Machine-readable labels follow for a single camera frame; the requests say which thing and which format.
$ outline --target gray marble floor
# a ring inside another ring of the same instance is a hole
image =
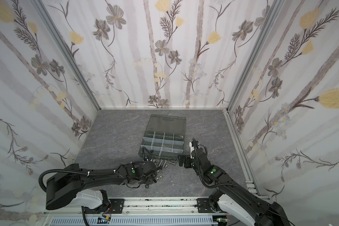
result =
[[[80,151],[76,163],[81,168],[114,168],[120,163],[141,160],[138,150],[151,114],[186,117],[185,143],[193,137],[208,149],[208,159],[245,187],[242,172],[230,132],[221,110],[101,110]],[[186,145],[184,154],[189,154]],[[161,172],[164,179],[148,189],[140,186],[108,185],[109,197],[181,197],[209,196],[215,189],[204,187],[194,170],[169,165]]]

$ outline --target gray flower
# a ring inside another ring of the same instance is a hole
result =
[[[100,40],[102,36],[107,40],[109,39],[107,32],[110,32],[111,29],[108,27],[108,24],[105,20],[95,19],[94,27],[97,29],[97,31],[94,31],[93,35],[95,35],[97,40]]]
[[[273,64],[269,66],[269,73],[267,74],[268,76],[278,76],[279,72],[278,72],[278,68],[281,67],[282,64],[282,60],[279,60],[279,57],[276,57],[273,60]]]
[[[158,101],[158,106],[160,106],[161,108],[167,108],[167,107],[169,107],[170,106],[170,104],[169,104],[169,100],[165,100],[165,99],[162,99],[162,100],[160,100],[160,101]]]
[[[123,10],[117,5],[113,7],[111,4],[108,4],[107,11],[111,14],[111,16],[106,16],[108,23],[110,25],[116,24],[118,29],[122,29],[122,24],[127,23],[125,19],[122,18],[124,14]]]
[[[244,41],[245,40],[245,38],[246,38],[246,34],[247,33],[250,33],[250,32],[252,32],[252,24],[253,24],[254,22],[252,22],[252,21],[247,21],[247,20],[245,20],[242,24],[241,24],[241,26],[239,26],[239,31],[237,31],[237,32],[234,32],[233,34],[232,34],[232,39],[234,40],[234,41],[236,41],[236,39],[238,39],[238,38],[240,38],[242,41]]]
[[[266,16],[267,16],[267,13],[269,12],[269,9],[270,9],[270,6],[267,5],[265,9],[262,10],[262,17],[258,17],[256,18],[255,20],[255,26],[261,26],[264,22],[265,22],[265,19],[266,19]]]
[[[158,40],[156,43],[155,43],[157,49],[155,49],[154,51],[155,52],[159,52],[159,55],[162,56],[163,53],[169,53],[170,49],[169,48],[166,48],[166,40]]]
[[[237,119],[237,122],[236,122],[236,125],[237,125],[237,127],[239,128],[239,131],[240,130],[242,130],[242,127],[244,126],[244,120],[241,118],[241,117],[239,117],[238,119]]]
[[[59,63],[53,59],[53,61],[51,61],[50,63],[50,69],[52,70],[52,72],[56,72],[58,77],[60,77],[60,73],[64,74],[64,67],[63,66],[59,66]]]
[[[89,119],[86,119],[85,116],[83,116],[82,119],[80,120],[80,126],[83,129],[87,129],[89,127]]]
[[[157,103],[157,100],[158,100],[158,97],[156,97],[156,95],[153,95],[153,96],[150,95],[148,103],[152,105],[153,103]]]
[[[44,76],[47,75],[47,70],[49,69],[49,65],[47,62],[42,62],[41,57],[38,56],[38,54],[35,55],[35,57],[31,58],[31,65],[36,68],[36,73],[40,75],[43,73]]]
[[[176,61],[176,64],[180,64],[182,59],[178,58],[180,54],[178,51],[170,51],[168,57],[171,58],[171,64],[173,64]]]
[[[79,135],[80,126],[78,123],[73,123],[72,131],[75,133],[75,136]]]
[[[276,77],[276,79],[272,80],[271,84],[272,84],[272,87],[269,89],[269,92],[273,93],[271,97],[272,98],[278,97],[279,96],[278,89],[281,88],[282,80]]]

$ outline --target floral wallpaper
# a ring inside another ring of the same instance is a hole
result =
[[[102,108],[225,108],[272,1],[43,0]]]
[[[75,161],[96,112],[32,4],[0,0],[0,225],[37,224],[39,175]]]
[[[339,225],[339,1],[285,1],[231,116],[262,194]]]

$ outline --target black cable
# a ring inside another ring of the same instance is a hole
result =
[[[290,220],[288,220],[286,217],[283,217],[283,216],[281,216],[280,214],[278,214],[278,213],[275,213],[275,212],[273,212],[273,211],[271,211],[271,210],[269,210],[269,209],[265,209],[264,207],[262,207],[264,210],[266,210],[266,211],[269,211],[269,212],[271,212],[271,213],[273,213],[273,214],[276,214],[276,215],[278,215],[279,217],[282,217],[282,218],[284,218],[285,220],[287,220],[290,224],[292,224],[292,225],[294,225],[295,226],[295,224],[294,223],[292,223]]]
[[[82,216],[83,216],[83,221],[84,221],[85,226],[90,226],[90,225],[88,224],[87,219],[85,218],[84,206],[82,206]]]
[[[199,170],[199,157],[197,155],[197,147],[196,147],[196,144],[194,144],[193,146],[194,148],[194,154],[196,156],[196,167],[197,167],[197,170]],[[206,184],[204,181],[203,181],[203,177],[201,175],[201,173],[199,172],[199,180],[201,181],[201,183],[207,187],[207,188],[217,188],[217,187],[220,187],[220,186],[224,186],[224,185],[230,185],[230,186],[236,186],[235,184],[231,184],[231,183],[220,183],[220,184],[215,184],[215,185],[208,185]]]
[[[204,146],[202,144],[200,144],[200,145],[205,148],[205,152],[206,152],[206,156],[207,156],[207,148],[206,148],[206,146]]]
[[[235,222],[235,223],[233,223],[233,224],[229,224],[229,225],[227,225],[227,226],[231,226],[231,225],[237,224],[237,223],[239,223],[239,222],[240,222],[240,220],[238,220],[237,222]]]

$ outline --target plastic compartment box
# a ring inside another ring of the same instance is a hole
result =
[[[185,125],[185,117],[152,114],[140,146],[154,157],[176,158],[184,150]]]

